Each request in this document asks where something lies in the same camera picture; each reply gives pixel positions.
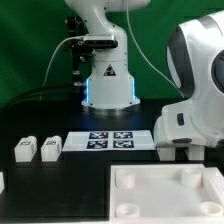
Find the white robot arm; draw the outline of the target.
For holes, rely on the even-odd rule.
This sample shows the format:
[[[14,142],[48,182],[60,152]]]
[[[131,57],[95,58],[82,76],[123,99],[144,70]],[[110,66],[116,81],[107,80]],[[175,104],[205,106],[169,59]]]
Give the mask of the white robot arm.
[[[107,12],[136,10],[150,0],[65,0],[89,33],[81,43],[93,49],[84,108],[105,112],[139,103],[128,72],[127,35]],[[224,146],[224,10],[177,26],[166,48],[173,85],[187,99],[162,108],[154,127],[158,148]]]

